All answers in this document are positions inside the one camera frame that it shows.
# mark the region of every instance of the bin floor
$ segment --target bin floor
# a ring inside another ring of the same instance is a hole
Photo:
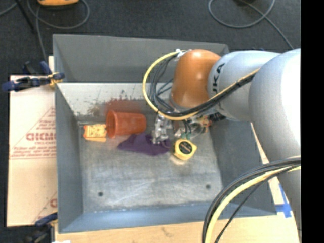
[[[149,156],[117,149],[128,136],[102,143],[82,134],[80,125],[84,212],[205,203],[223,188],[209,132],[192,139],[198,149],[182,165],[171,150]]]

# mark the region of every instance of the yellow cable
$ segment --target yellow cable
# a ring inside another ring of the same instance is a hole
[[[147,81],[147,78],[149,76],[149,74],[152,72],[152,70],[156,67],[156,65],[158,65],[160,62],[162,62],[163,60],[169,58],[169,57],[172,57],[176,54],[178,54],[179,51],[175,51],[175,52],[170,52],[162,57],[160,57],[159,59],[157,59],[146,71],[144,77],[143,77],[143,82],[142,82],[142,92],[143,92],[143,95],[144,95],[144,98],[145,98],[145,101],[147,102],[147,104],[155,111],[157,112],[158,114],[162,115],[163,117],[165,117],[166,119],[169,119],[169,120],[185,120],[185,119],[188,119],[194,115],[196,115],[198,113],[198,111],[196,112],[193,112],[193,113],[190,113],[190,114],[186,114],[184,116],[180,116],[180,117],[174,117],[174,116],[170,116],[170,115],[167,115],[163,112],[160,112],[160,110],[150,101],[150,99],[148,98],[147,96],[147,93],[146,93],[146,81]],[[252,76],[254,75],[256,72],[258,72],[259,69],[256,69],[255,71],[249,73],[248,75],[242,77],[241,79],[238,80],[238,82],[240,82],[241,80],[249,77],[249,76]],[[224,94],[226,93],[229,89],[231,89],[233,86],[236,85],[237,82],[234,82],[232,83],[231,85],[229,85],[228,87],[226,87],[225,89],[223,89],[222,91],[220,91],[218,94],[215,94],[213,97],[211,97],[208,101],[214,99],[215,97],[218,97],[219,95],[221,94]]]
[[[246,190],[247,188],[262,182],[263,180],[265,180],[266,178],[268,178],[269,176],[272,176],[274,174],[277,174],[281,171],[283,171],[286,168],[281,168],[278,170],[274,170],[274,171],[269,171],[263,175],[260,175],[246,183],[244,183],[243,185],[239,186],[238,188],[236,188],[233,192],[231,192],[226,198],[224,198],[224,200],[219,204],[219,206],[217,207],[216,211],[214,212],[214,214],[212,215],[212,218],[209,222],[208,228],[207,228],[207,232],[206,232],[206,239],[205,239],[205,243],[211,243],[212,240],[212,232],[213,229],[215,227],[216,221],[218,219],[218,217],[221,215],[222,211],[225,209],[225,207],[237,196],[239,195],[241,192],[243,192],[244,190]]]
[[[168,53],[166,55],[164,55],[163,57],[160,57],[159,59],[157,59],[146,71],[144,77],[143,77],[143,83],[142,83],[142,92],[143,92],[143,95],[144,95],[144,98],[145,98],[145,101],[148,103],[148,105],[155,111],[157,112],[158,114],[162,115],[163,117],[169,119],[169,120],[184,120],[184,119],[187,119],[189,117],[192,117],[194,116],[195,114],[197,114],[198,112],[194,112],[194,113],[191,113],[191,114],[187,114],[185,116],[182,116],[182,117],[173,117],[173,116],[169,116],[167,114],[164,114],[162,112],[159,111],[159,109],[150,101],[150,99],[148,98],[147,96],[147,93],[146,93],[146,81],[147,81],[147,78],[149,76],[149,74],[152,72],[152,70],[155,68],[156,65],[158,65],[160,62],[162,62],[163,60],[169,58],[169,57],[172,57],[176,54],[178,54],[179,51],[175,51],[175,52],[171,52],[171,53]]]

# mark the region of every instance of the clamp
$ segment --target clamp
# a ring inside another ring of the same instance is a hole
[[[58,219],[57,212],[49,214],[46,217],[41,218],[35,222],[36,230],[27,235],[24,238],[24,243],[40,243],[44,238],[50,238],[50,241],[53,242],[54,238],[54,227],[52,222]]]
[[[65,78],[65,74],[61,72],[52,72],[45,61],[40,62],[42,68],[42,75],[45,77],[22,77],[17,80],[7,81],[2,84],[2,90],[5,92],[21,91],[28,88],[39,87],[43,85],[50,85],[54,87],[56,83],[62,82]],[[32,75],[35,70],[30,66],[29,62],[26,62],[23,66],[23,73],[25,75]]]

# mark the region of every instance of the cardboard sheet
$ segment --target cardboard sheet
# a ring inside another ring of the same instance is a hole
[[[8,227],[57,211],[54,95],[49,85],[10,93]]]

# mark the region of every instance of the gray bin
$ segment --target gray bin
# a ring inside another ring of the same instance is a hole
[[[261,165],[250,123],[222,120],[193,139],[198,150],[180,165],[170,152],[159,156],[118,150],[127,136],[105,143],[83,138],[83,125],[105,123],[109,109],[141,112],[147,130],[155,113],[141,93],[149,65],[174,49],[207,49],[219,55],[223,44],[54,35],[55,70],[66,74],[56,87],[59,232],[202,221],[224,186]],[[173,76],[173,66],[165,80]],[[221,218],[228,218],[242,198]],[[275,214],[267,184],[238,216]]]

